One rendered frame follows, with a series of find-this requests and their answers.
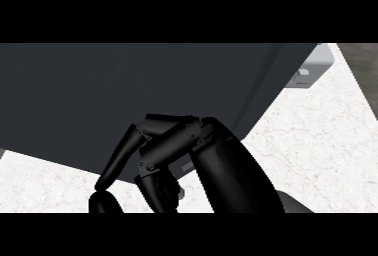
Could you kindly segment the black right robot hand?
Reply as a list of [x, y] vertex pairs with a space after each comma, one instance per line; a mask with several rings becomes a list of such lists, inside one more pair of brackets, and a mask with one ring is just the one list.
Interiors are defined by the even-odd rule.
[[189, 156], [217, 213], [282, 213], [281, 198], [239, 139], [213, 117], [149, 114], [128, 127], [89, 199], [96, 213], [118, 213], [108, 192], [133, 154], [140, 155], [134, 182], [154, 212], [174, 213], [183, 189], [168, 166]]

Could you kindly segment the large dark grey door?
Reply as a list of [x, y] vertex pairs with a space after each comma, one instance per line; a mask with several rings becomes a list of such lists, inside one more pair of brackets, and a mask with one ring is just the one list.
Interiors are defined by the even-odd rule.
[[0, 149], [100, 173], [146, 114], [247, 137], [310, 43], [0, 43]]

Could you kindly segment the pale grey appliance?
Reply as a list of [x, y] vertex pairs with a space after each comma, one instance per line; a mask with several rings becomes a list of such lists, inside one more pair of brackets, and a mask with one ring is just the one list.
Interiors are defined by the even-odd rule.
[[309, 89], [319, 80], [335, 62], [334, 55], [326, 43], [320, 43], [306, 61], [303, 62], [292, 78], [286, 84], [286, 88]]

